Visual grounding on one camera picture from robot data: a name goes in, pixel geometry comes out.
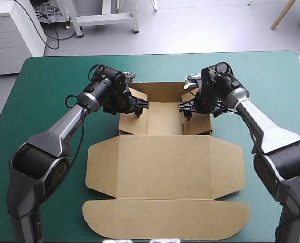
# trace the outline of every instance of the zip tie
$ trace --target zip tie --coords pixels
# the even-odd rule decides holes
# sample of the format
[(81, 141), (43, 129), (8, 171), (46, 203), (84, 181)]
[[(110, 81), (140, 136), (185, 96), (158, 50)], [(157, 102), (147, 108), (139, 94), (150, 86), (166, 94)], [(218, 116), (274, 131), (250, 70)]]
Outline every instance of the zip tie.
[(233, 108), (233, 112), (231, 112), (230, 115), (235, 114), (238, 105), (239, 105), (241, 102), (245, 101), (245, 100), (250, 100), (250, 99), (249, 99), (249, 98), (244, 98), (244, 99), (242, 99), (242, 100), (239, 100), (239, 101), (237, 102), (237, 104), (235, 105), (235, 108)]

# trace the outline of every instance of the unfolded cardboard box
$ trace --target unfolded cardboard box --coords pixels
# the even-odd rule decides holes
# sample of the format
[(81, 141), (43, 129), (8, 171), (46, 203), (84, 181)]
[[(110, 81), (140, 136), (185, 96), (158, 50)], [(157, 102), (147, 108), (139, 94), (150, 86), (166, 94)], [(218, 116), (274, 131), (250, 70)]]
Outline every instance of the unfolded cardboard box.
[(83, 215), (109, 238), (231, 237), (247, 222), (242, 202), (215, 200), (245, 186), (242, 149), (209, 135), (210, 116), (186, 121), (182, 83), (131, 84), (148, 99), (137, 118), (121, 114), (120, 135), (90, 147), (86, 185), (116, 199), (87, 201)]

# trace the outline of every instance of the green table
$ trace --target green table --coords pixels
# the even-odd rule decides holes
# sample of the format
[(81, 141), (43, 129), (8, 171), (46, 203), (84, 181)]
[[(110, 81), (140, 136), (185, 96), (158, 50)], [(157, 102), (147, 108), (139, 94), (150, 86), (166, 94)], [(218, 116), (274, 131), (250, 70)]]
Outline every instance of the green table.
[[(183, 82), (190, 73), (227, 61), (235, 76), (251, 92), (251, 100), (279, 126), (300, 134), (300, 61), (290, 51), (131, 56), (70, 56), (29, 58), (0, 116), (0, 241), (14, 240), (6, 211), (8, 160), (29, 136), (48, 129), (66, 111), (64, 99), (78, 94), (88, 83), (89, 68), (99, 62), (137, 74), (136, 82)], [(82, 216), (87, 200), (109, 198), (85, 186), (90, 145), (118, 134), (119, 116), (99, 111), (86, 120), (86, 132), (76, 164), (61, 187), (42, 206), (46, 241), (96, 241)], [(213, 134), (244, 150), (245, 189), (221, 200), (250, 205), (248, 223), (227, 241), (273, 241), (281, 206), (256, 175), (248, 129), (236, 115), (213, 119)], [(71, 141), (75, 150), (79, 132)]]

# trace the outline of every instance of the white drawer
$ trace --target white drawer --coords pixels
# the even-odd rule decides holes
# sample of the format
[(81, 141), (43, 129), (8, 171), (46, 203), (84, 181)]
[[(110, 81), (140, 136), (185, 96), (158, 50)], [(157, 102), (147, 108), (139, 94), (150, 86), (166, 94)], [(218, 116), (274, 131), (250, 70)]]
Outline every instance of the white drawer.
[(0, 33), (18, 31), (14, 20), (10, 16), (0, 17)]
[(24, 61), (31, 57), (27, 47), (0, 49), (0, 75), (19, 73)]
[(25, 41), (19, 32), (0, 33), (0, 48), (23, 47)]

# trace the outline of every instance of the gray floor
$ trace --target gray floor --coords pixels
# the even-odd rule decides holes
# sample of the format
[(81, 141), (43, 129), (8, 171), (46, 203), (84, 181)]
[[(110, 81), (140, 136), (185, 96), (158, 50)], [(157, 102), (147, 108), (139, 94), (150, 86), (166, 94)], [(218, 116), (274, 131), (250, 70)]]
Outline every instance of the gray floor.
[[(76, 0), (81, 15), (99, 14), (101, 1)], [(132, 24), (84, 27), (85, 37), (61, 41), (46, 48), (46, 56), (164, 54), (292, 50), (300, 56), (299, 2), (276, 30), (270, 26), (286, 0), (158, 0), (154, 12), (149, 0), (138, 0), (140, 33)], [(125, 0), (122, 10), (130, 8)], [(70, 35), (58, 25), (61, 37)], [(45, 31), (54, 35), (47, 26)], [(0, 113), (16, 75), (0, 76)]]

